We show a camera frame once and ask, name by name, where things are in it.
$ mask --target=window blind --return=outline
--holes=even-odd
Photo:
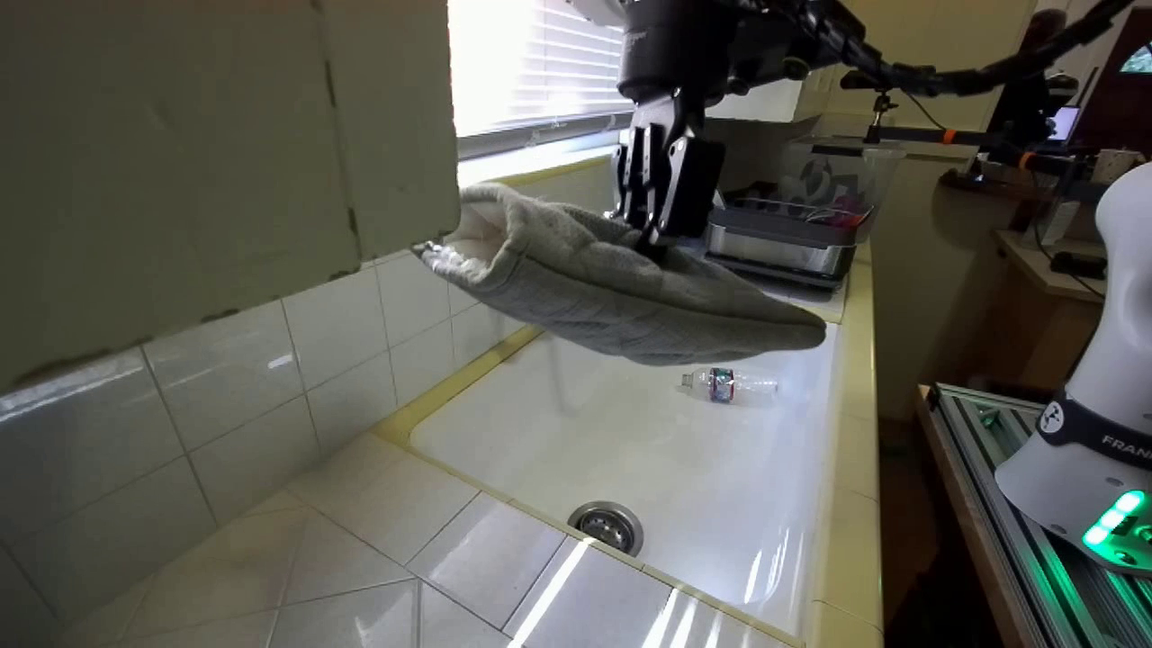
[[[461,159],[618,129],[622,28],[564,0],[451,0],[451,69]]]

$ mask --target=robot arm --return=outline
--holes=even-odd
[[[702,125],[724,95],[803,78],[835,63],[854,69],[846,90],[986,95],[1090,45],[1128,4],[1097,0],[1030,53],[936,73],[888,66],[838,0],[571,0],[590,23],[625,28],[618,95],[638,109],[617,150],[611,215],[642,232],[647,255],[668,238],[702,235],[724,166],[724,149],[708,144]]]

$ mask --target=sink drain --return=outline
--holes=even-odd
[[[570,515],[570,526],[622,550],[642,555],[644,528],[642,517],[617,502],[590,502]]]

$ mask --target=towel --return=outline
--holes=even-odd
[[[642,235],[575,205],[467,187],[461,222],[419,255],[479,304],[638,365],[724,365],[826,341],[826,321],[684,249],[655,263]]]

